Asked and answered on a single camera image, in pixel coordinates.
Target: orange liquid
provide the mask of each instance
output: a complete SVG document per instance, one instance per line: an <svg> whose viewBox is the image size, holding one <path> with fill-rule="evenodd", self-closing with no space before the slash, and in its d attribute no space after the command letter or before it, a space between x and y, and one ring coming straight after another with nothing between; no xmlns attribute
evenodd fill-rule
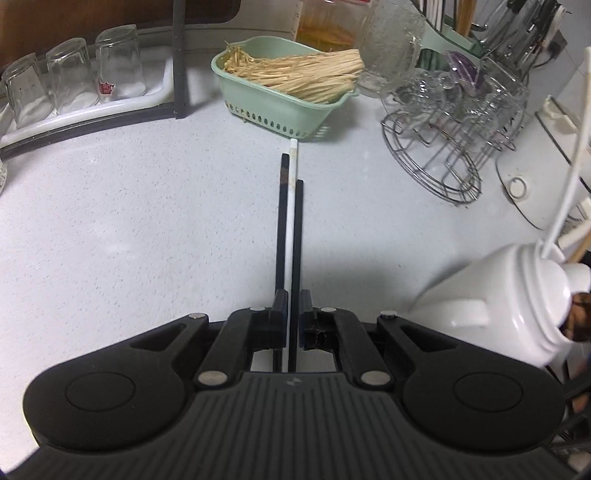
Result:
<svg viewBox="0 0 591 480"><path fill-rule="evenodd" d="M336 25L319 28L302 22L295 41L321 51L340 51L353 48L354 36Z"/></svg>

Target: glass cup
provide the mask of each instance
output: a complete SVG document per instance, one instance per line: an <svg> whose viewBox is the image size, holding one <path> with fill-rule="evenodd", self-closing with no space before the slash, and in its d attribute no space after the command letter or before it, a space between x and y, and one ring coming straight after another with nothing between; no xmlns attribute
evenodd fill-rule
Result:
<svg viewBox="0 0 591 480"><path fill-rule="evenodd" d="M57 113L69 113L99 101L86 40L71 38L47 52L47 70Z"/></svg>
<svg viewBox="0 0 591 480"><path fill-rule="evenodd" d="M483 84L466 98L454 116L462 125L469 153L477 154L510 140L525 112L528 89L509 71L491 59L480 67Z"/></svg>
<svg viewBox="0 0 591 480"><path fill-rule="evenodd" d="M405 128L416 128L439 113L449 114L462 98L462 88L448 72L412 69L402 86L386 85L381 99L388 114L403 112Z"/></svg>
<svg viewBox="0 0 591 480"><path fill-rule="evenodd" d="M41 81L34 53L11 63L2 74L2 83L17 128L39 122L53 110L53 101Z"/></svg>
<svg viewBox="0 0 591 480"><path fill-rule="evenodd" d="M96 37L101 102L139 97L146 92L135 25L110 28Z"/></svg>
<svg viewBox="0 0 591 480"><path fill-rule="evenodd" d="M6 165L4 165L4 163L2 163L2 160L0 160L0 193L2 193L4 185L6 184L6 176Z"/></svg>
<svg viewBox="0 0 591 480"><path fill-rule="evenodd" d="M392 0L374 0L363 26L359 53L365 71L359 76L362 93L379 96L380 90L412 69L421 53L425 18Z"/></svg>

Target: white tray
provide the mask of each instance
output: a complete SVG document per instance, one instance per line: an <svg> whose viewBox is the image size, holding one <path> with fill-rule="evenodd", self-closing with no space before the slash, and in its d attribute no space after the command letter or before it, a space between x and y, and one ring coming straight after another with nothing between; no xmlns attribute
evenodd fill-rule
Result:
<svg viewBox="0 0 591 480"><path fill-rule="evenodd" d="M149 47L140 51L147 91L141 97L98 103L76 112L57 115L52 111L45 120L17 129L12 109L7 105L0 113L0 148L57 128L116 113L151 108L173 100L173 51L171 47Z"/></svg>

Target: circular pad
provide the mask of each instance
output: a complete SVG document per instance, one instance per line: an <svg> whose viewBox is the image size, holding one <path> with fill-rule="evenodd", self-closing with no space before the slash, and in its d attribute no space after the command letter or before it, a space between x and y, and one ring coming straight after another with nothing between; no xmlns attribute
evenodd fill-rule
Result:
<svg viewBox="0 0 591 480"><path fill-rule="evenodd" d="M98 372L76 378L66 388L66 398L81 410L108 411L126 404L134 392L135 384L126 376Z"/></svg>
<svg viewBox="0 0 591 480"><path fill-rule="evenodd" d="M501 374L477 373L462 377L453 387L466 407L497 413L515 407L523 396L519 384Z"/></svg>

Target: plastic basket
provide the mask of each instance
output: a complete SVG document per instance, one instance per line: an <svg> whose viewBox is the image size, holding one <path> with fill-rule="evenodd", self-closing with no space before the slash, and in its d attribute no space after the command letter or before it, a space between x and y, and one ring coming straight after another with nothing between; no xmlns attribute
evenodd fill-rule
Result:
<svg viewBox="0 0 591 480"><path fill-rule="evenodd" d="M252 57L260 59L318 52L315 48L280 37L253 37L237 44ZM225 54L222 52L213 58L212 70L219 76L222 95L230 112L286 137L309 137L332 110L359 93L355 89L345 93L338 102L327 105L305 102L224 72Z"/></svg>

